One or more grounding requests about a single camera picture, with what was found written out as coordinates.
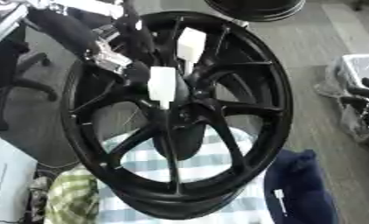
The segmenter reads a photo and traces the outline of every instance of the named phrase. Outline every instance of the office chair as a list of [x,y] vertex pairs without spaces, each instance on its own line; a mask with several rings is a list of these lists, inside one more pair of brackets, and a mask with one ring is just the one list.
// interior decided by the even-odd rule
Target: office chair
[[41,63],[48,67],[52,62],[45,53],[37,53],[21,63],[20,56],[30,51],[25,40],[26,25],[21,24],[11,35],[0,43],[0,130],[9,129],[9,124],[4,119],[4,110],[10,91],[15,88],[31,88],[47,93],[47,99],[55,102],[58,98],[55,91],[44,84],[23,77],[23,74],[32,66]]

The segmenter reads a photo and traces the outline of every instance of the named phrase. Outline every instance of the wheel rim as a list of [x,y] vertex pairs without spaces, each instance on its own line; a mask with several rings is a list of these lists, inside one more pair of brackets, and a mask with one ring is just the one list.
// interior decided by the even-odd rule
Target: wheel rim
[[267,7],[265,3],[248,1],[244,5],[243,1],[216,1],[205,0],[216,11],[221,12],[231,18],[236,18],[248,22],[271,22],[281,20],[295,15],[302,9],[305,0],[297,1],[271,1]]
[[[216,38],[208,45],[218,43],[217,50],[215,49],[212,56],[206,53],[196,72],[186,79],[191,97],[186,102],[173,107],[168,113],[159,113],[156,112],[158,111],[156,104],[148,100],[141,87],[123,85],[113,87],[118,80],[112,78],[111,80],[104,78],[105,86],[94,87],[94,84],[88,84],[85,77],[97,72],[78,62],[73,67],[74,75],[70,75],[66,83],[61,104],[66,137],[86,168],[135,209],[165,219],[188,219],[205,215],[231,201],[248,181],[267,168],[284,144],[293,115],[288,79],[277,58],[257,37],[226,20],[194,12],[163,12],[146,15],[143,21],[152,32],[169,31],[169,37],[176,37],[184,27],[190,26],[208,33],[208,37]],[[227,49],[238,46],[247,55],[247,61],[220,64],[215,56],[221,55],[219,51],[224,52],[221,50],[221,43],[226,39],[229,39]],[[177,61],[174,60],[173,63],[180,67]],[[213,99],[215,83],[217,81],[220,83],[224,79],[229,80],[227,77],[232,72],[237,73],[241,82],[244,82],[248,88],[256,88],[255,86],[260,82],[264,82],[268,89],[259,87],[259,94],[255,99],[256,102],[271,104],[261,106],[248,102]],[[259,76],[258,81],[255,81],[252,76]],[[115,102],[133,102],[155,121],[150,121],[150,124],[140,128],[112,153],[106,153],[95,136],[91,122],[93,114],[91,109]],[[189,110],[191,115],[195,115],[190,122],[178,119],[182,109]],[[225,116],[239,114],[257,115],[263,120],[261,132],[252,150],[245,156],[241,155],[225,119]],[[201,124],[211,125],[220,134],[230,151],[233,165],[216,177],[181,183],[176,160],[177,153],[172,146],[174,144],[171,140],[171,130],[178,126],[188,128]],[[118,164],[126,152],[156,135],[166,140],[163,151],[170,167],[171,182],[168,183],[140,178]],[[126,182],[118,181],[119,179],[126,179]],[[199,209],[194,208],[195,205],[201,204],[203,206]]]

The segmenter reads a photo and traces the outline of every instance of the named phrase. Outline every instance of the white block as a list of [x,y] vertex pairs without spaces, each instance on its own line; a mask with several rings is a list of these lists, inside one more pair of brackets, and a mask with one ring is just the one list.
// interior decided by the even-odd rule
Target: white block
[[159,101],[162,109],[168,109],[175,99],[177,71],[174,67],[153,66],[150,69],[148,91],[152,101]]
[[205,50],[206,33],[186,27],[178,39],[178,57],[198,63]]

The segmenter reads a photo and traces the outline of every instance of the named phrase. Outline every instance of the cable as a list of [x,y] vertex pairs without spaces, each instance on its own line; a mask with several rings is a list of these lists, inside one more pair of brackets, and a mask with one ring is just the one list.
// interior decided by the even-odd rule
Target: cable
[[133,120],[133,118],[136,116],[136,114],[138,114],[138,111],[140,111],[139,108],[137,108],[137,110],[128,118],[128,120],[126,120],[126,122],[124,122],[122,124],[122,127],[126,126],[126,124],[130,123],[131,120]]
[[36,172],[45,172],[45,173],[48,173],[48,174],[53,175],[55,178],[59,175],[58,173],[55,173],[53,171],[48,171],[48,170],[40,170],[40,169],[38,169],[38,170],[36,170]]
[[[138,114],[138,112],[140,111],[139,108],[136,109],[136,111],[128,118],[128,120],[126,120],[126,122],[123,123],[122,127],[126,126],[128,123],[130,123],[135,117],[136,115]],[[41,163],[41,162],[38,162],[39,165],[41,166],[44,166],[46,168],[50,168],[50,169],[54,169],[54,170],[58,170],[58,169],[64,169],[64,168],[67,168],[69,166],[72,166],[72,165],[76,165],[78,164],[80,161],[79,159],[71,162],[71,163],[68,163],[68,164],[63,164],[63,165],[58,165],[58,166],[55,166],[55,165],[48,165],[48,164],[44,164],[44,163]]]
[[72,166],[72,165],[76,165],[78,164],[80,161],[79,159],[69,163],[69,164],[63,164],[63,165],[59,165],[59,166],[53,166],[53,165],[48,165],[48,164],[44,164],[44,163],[41,163],[41,162],[38,162],[39,165],[42,165],[46,168],[50,168],[50,169],[63,169],[63,168],[67,168],[69,166]]
[[40,188],[30,188],[30,192],[45,192],[45,193],[47,193],[48,190],[40,189]]
[[19,220],[15,221],[8,221],[8,220],[0,220],[2,223],[23,223],[24,217],[20,218]]

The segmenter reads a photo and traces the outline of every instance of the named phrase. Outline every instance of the chair base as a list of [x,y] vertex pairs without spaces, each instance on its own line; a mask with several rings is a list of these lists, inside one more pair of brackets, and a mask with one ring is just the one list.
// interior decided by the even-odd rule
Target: chair base
[[44,67],[48,67],[52,64],[45,53],[38,53],[36,55],[33,55],[32,57],[23,61],[17,66],[17,74],[15,76],[15,80],[8,87],[3,87],[0,89],[0,131],[9,130],[10,127],[4,119],[4,111],[6,107],[6,102],[9,98],[9,94],[13,88],[31,88],[40,92],[44,92],[47,94],[47,100],[50,102],[55,102],[58,99],[57,94],[51,87],[21,77],[28,69],[39,62]]

